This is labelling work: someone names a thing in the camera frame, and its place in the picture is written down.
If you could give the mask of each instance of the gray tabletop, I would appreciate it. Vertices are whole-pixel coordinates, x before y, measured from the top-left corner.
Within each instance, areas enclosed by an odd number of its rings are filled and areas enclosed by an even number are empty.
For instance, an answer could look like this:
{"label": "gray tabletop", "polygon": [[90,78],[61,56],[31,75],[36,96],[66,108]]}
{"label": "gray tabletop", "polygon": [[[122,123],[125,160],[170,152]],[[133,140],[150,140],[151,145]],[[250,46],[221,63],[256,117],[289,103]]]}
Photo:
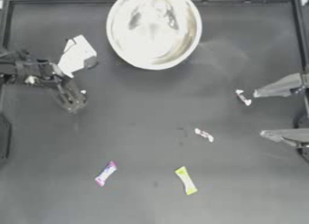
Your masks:
{"label": "gray tabletop", "polygon": [[[0,223],[301,223],[309,165],[260,130],[289,128],[303,100],[265,98],[246,107],[234,90],[301,71],[289,4],[200,5],[204,37],[174,69],[134,69],[106,38],[111,5],[16,5],[10,48],[58,60],[83,34],[99,66],[79,72],[89,107],[67,114],[42,89],[4,87],[14,126],[0,169]],[[209,143],[193,132],[216,138]],[[94,178],[118,164],[105,188]],[[186,166],[198,192],[185,195]]]}

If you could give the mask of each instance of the silver bowl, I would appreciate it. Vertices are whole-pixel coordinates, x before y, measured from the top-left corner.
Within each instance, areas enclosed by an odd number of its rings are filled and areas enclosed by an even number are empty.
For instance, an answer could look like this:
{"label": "silver bowl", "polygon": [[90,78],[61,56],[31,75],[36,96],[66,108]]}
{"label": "silver bowl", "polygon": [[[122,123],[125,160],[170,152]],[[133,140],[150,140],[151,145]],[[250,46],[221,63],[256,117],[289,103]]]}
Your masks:
{"label": "silver bowl", "polygon": [[117,0],[106,22],[110,44],[133,66],[164,70],[194,51],[202,19],[192,0]]}

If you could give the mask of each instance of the small white object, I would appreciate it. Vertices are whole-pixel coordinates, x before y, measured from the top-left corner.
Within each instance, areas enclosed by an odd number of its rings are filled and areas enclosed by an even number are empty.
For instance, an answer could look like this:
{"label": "small white object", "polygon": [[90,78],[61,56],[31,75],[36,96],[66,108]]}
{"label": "small white object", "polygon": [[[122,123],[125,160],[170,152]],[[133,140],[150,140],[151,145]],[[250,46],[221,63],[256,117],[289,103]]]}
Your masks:
{"label": "small white object", "polygon": [[97,58],[97,51],[83,35],[79,35],[69,40],[58,67],[67,76],[74,78],[73,72],[85,69],[90,58]]}
{"label": "small white object", "polygon": [[28,78],[26,78],[26,80],[24,80],[24,82],[27,83],[27,84],[35,84],[35,81],[36,81],[36,77],[34,77],[34,76],[30,76]]}
{"label": "small white object", "polygon": [[248,99],[248,98],[242,95],[244,90],[237,89],[237,90],[236,90],[236,93],[237,93],[237,96],[238,96],[240,100],[242,101],[242,103],[244,103],[246,106],[250,106],[252,103],[253,103],[253,101],[252,101],[250,99]]}
{"label": "small white object", "polygon": [[301,0],[303,6],[305,6],[305,5],[308,4],[308,1],[309,1],[309,0]]}
{"label": "small white object", "polygon": [[209,142],[212,142],[212,143],[214,142],[214,140],[216,140],[214,137],[209,133],[206,133],[204,130],[201,130],[200,128],[196,128],[194,132],[197,135],[200,135],[201,137],[208,139]]}

